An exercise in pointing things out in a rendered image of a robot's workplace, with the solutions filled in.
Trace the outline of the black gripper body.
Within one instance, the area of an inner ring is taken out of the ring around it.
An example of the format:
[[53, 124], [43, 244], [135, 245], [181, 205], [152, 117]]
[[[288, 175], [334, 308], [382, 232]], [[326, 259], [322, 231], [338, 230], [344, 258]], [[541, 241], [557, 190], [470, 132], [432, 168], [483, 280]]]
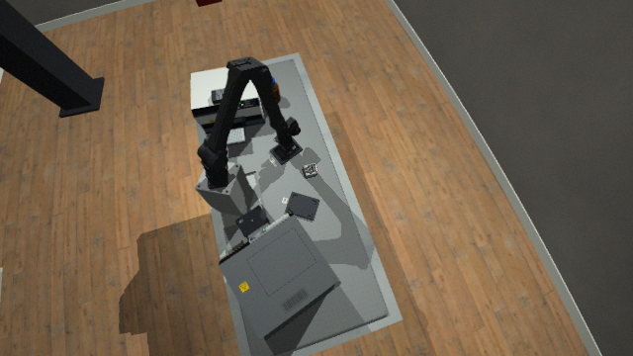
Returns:
[[290, 144], [287, 144], [287, 139], [282, 141], [282, 140], [278, 140], [278, 137], [275, 137], [275, 140], [279, 143], [280, 147], [285, 151], [286, 154], [290, 153], [293, 148], [291, 146], [294, 145], [293, 142], [291, 142]]

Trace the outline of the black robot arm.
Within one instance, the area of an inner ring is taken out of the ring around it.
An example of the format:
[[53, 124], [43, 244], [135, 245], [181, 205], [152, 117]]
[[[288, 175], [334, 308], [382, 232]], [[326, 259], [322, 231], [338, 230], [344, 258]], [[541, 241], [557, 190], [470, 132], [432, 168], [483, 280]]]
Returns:
[[269, 124], [276, 131], [278, 139], [282, 141], [287, 139], [287, 144], [290, 144], [293, 141], [292, 136], [301, 132], [294, 118], [290, 117], [285, 121], [271, 86], [273, 79], [268, 66], [253, 57], [244, 57], [228, 61], [226, 68], [228, 68], [226, 88], [212, 133], [210, 137], [204, 139], [204, 143], [197, 151], [206, 171], [209, 189], [228, 185], [226, 144], [243, 91], [249, 80], [256, 87], [266, 113], [271, 118]]

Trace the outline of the brown bottle with blue cap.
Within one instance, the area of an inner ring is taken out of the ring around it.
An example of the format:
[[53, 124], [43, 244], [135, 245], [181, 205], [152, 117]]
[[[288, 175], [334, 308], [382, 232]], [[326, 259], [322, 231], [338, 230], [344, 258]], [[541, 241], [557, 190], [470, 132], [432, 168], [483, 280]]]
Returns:
[[[277, 102], [279, 103], [279, 102], [280, 102], [280, 100], [281, 100], [281, 97], [280, 97], [280, 91], [279, 91], [279, 86], [278, 86], [278, 84], [275, 82], [274, 77], [272, 77], [272, 78], [273, 78], [273, 81], [274, 81], [274, 82], [273, 82], [271, 85], [272, 85], [272, 87], [273, 87], [273, 90], [274, 90], [274, 93], [275, 93], [275, 96], [276, 96], [276, 100], [277, 100]], [[277, 86], [276, 86], [276, 84], [277, 84]]]

